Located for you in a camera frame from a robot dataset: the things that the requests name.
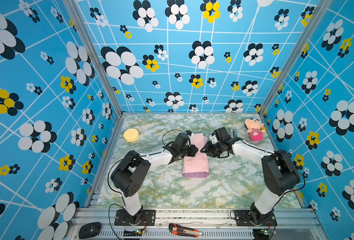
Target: yellow sponge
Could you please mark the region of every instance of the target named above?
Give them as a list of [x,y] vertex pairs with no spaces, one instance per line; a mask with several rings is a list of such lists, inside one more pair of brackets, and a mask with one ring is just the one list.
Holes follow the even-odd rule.
[[135,142],[138,140],[138,131],[135,128],[129,128],[124,132],[124,138],[127,142]]

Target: plush doll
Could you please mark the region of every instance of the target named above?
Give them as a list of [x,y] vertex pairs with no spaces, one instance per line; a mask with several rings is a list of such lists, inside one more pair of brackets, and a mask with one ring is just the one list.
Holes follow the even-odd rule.
[[263,132],[266,132],[265,129],[261,129],[264,127],[264,123],[262,123],[257,118],[248,118],[245,120],[245,126],[247,127],[247,133],[249,133],[249,137],[252,141],[261,141],[264,136]]

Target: pink cloth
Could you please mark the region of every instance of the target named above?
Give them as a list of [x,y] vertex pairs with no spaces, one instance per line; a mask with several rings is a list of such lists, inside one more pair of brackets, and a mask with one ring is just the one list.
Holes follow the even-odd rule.
[[184,157],[184,168],[182,175],[184,177],[197,177],[206,178],[209,176],[208,157],[200,150],[205,146],[208,141],[202,133],[194,134],[191,139],[191,144],[198,148],[198,152],[194,157]]

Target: marble-patterned surface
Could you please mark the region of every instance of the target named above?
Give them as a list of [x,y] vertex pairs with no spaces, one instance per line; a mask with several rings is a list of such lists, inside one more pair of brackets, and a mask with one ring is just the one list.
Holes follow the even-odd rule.
[[[238,137],[273,150],[266,133],[264,139],[258,143],[250,140],[244,120],[251,117],[259,118],[257,114],[127,114],[108,169],[130,150],[138,153],[159,150],[163,146],[162,136],[171,129],[203,132],[204,136],[209,136],[220,127],[226,127],[228,131],[236,128]],[[123,133],[128,128],[138,130],[140,137],[136,142],[129,143],[123,138]],[[168,133],[164,138],[165,143],[173,141],[178,133]],[[209,176],[205,179],[183,177],[183,164],[184,160],[180,160],[148,172],[139,190],[143,207],[250,208],[265,187],[262,168],[244,157],[208,157]],[[121,196],[109,189],[106,178],[96,207],[109,207],[112,203],[123,204]],[[281,199],[277,207],[301,208],[293,193]]]

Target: blue wallpaper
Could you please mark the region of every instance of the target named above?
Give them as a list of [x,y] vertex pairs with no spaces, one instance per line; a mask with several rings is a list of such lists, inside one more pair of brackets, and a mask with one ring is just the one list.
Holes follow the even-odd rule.
[[62,239],[116,115],[62,1],[0,2],[0,239]]
[[354,1],[332,2],[263,117],[328,238],[354,240]]
[[76,2],[126,112],[258,111],[318,4]]

